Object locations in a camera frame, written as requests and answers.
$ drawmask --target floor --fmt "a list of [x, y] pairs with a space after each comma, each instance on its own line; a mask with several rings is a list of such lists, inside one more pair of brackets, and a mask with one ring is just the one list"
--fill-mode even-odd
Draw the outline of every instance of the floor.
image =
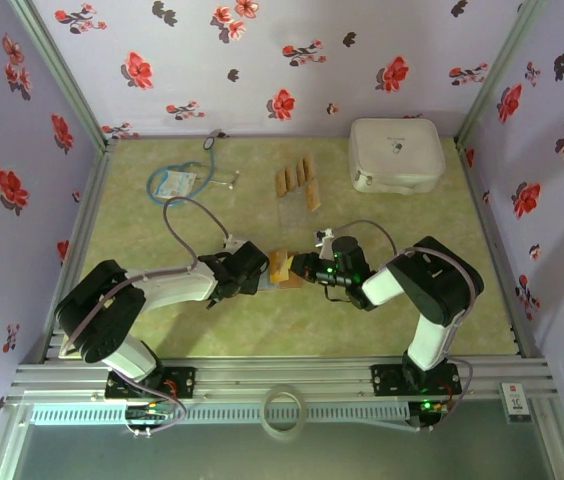
[[[213, 211], [228, 230], [268, 252], [287, 247], [315, 251], [313, 231], [358, 218], [387, 228], [398, 249], [427, 235], [436, 237], [473, 265], [485, 281], [470, 318], [459, 330], [452, 352], [502, 354], [517, 351], [506, 309], [490, 262], [462, 166], [452, 139], [442, 139], [446, 172], [428, 194], [362, 194], [348, 177], [347, 139], [222, 139], [215, 144], [219, 168], [241, 172], [234, 190], [209, 185], [196, 199]], [[312, 153], [317, 165], [322, 206], [310, 213], [297, 199], [279, 201], [275, 172]], [[202, 140], [123, 140], [117, 145], [95, 229], [84, 264], [86, 275], [113, 258], [123, 268], [151, 269], [183, 265], [186, 252], [162, 222], [161, 208], [145, 192], [158, 167], [197, 160], [208, 162]], [[170, 210], [171, 222], [197, 255], [220, 251], [222, 232], [190, 205]], [[377, 230], [356, 226], [367, 261], [377, 268], [391, 250]], [[321, 287], [240, 295], [206, 310], [188, 302], [140, 316], [132, 334], [161, 357], [232, 355], [400, 355], [409, 345], [417, 310], [402, 295], [372, 312], [326, 301]]]

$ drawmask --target wall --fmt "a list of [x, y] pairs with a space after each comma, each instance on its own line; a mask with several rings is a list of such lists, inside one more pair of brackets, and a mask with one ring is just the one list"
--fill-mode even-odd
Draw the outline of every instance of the wall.
[[0, 409], [42, 332], [94, 158], [36, 48], [0, 1]]
[[456, 134], [521, 0], [34, 0], [109, 135]]
[[564, 404], [564, 2], [550, 2], [467, 142], [518, 313]]

